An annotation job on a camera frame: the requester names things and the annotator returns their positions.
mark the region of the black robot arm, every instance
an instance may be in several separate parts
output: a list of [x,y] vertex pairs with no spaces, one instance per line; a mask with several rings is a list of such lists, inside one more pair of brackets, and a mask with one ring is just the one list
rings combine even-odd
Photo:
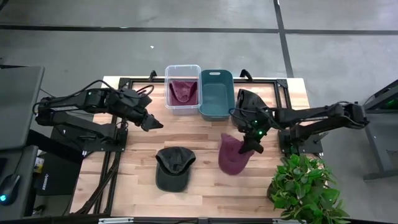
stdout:
[[[239,90],[236,106],[233,123],[239,132],[245,133],[240,153],[250,150],[262,153],[260,141],[270,128],[279,130],[281,150],[287,153],[291,149],[297,151],[306,141],[325,131],[341,127],[361,129],[369,123],[361,105],[346,101],[305,110],[269,108],[255,93]],[[303,121],[317,122],[302,126]]]
[[42,126],[67,125],[84,129],[103,136],[113,136],[109,131],[101,131],[99,124],[76,118],[66,111],[83,110],[87,113],[109,113],[127,119],[144,131],[163,128],[145,107],[151,103],[145,93],[138,94],[135,90],[110,88],[94,88],[84,90],[77,95],[66,97],[46,97],[38,103],[36,122]]

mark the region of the blue bin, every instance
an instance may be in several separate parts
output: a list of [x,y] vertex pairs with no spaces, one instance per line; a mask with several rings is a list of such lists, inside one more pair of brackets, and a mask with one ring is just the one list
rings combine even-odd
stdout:
[[235,107],[234,79],[227,70],[201,72],[202,105],[199,112],[205,121],[225,121]]

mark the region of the potted plant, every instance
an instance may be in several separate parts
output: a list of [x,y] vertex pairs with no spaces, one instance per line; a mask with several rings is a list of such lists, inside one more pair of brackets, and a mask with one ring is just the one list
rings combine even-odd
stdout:
[[284,209],[282,219],[313,224],[349,223],[343,219],[349,215],[341,209],[340,191],[327,185],[335,181],[322,160],[295,154],[281,160],[284,165],[277,167],[267,196],[274,209]]

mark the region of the maroon cloth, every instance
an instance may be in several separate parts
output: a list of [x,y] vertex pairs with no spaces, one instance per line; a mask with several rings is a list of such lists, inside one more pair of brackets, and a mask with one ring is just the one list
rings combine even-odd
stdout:
[[191,106],[198,104],[198,82],[171,81],[171,106]]
[[224,173],[237,175],[246,167],[250,157],[254,154],[254,150],[250,150],[244,154],[239,154],[239,150],[242,148],[242,145],[242,141],[239,141],[228,134],[221,134],[218,165]]

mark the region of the wooden table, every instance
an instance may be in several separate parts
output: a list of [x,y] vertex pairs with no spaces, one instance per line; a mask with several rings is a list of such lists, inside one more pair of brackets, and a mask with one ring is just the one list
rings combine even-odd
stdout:
[[[120,77],[104,77],[104,81],[117,88]],[[288,78],[293,109],[308,108],[307,93],[302,78]],[[135,83],[138,89],[147,83]],[[280,210],[266,198],[276,166],[281,164],[277,131],[271,129],[261,144],[262,154],[255,153],[246,168],[236,176],[223,173],[218,168],[218,145],[221,133],[240,140],[243,134],[231,121],[207,122],[200,115],[173,116],[165,107],[164,84],[155,83],[150,95],[153,102],[147,107],[163,125],[162,129],[144,132],[129,124],[126,151],[122,154],[118,180],[114,193],[112,216],[123,217],[223,217],[223,218],[274,218]],[[235,84],[235,95],[240,88],[257,93],[270,107],[276,107],[274,87],[268,84]],[[111,115],[96,114],[94,122],[111,122]],[[155,155],[170,146],[183,146],[195,152],[191,179],[182,193],[159,190],[155,184]],[[103,152],[92,153],[83,161],[71,212],[88,200],[98,185],[103,163]],[[102,207],[108,196],[104,191]]]

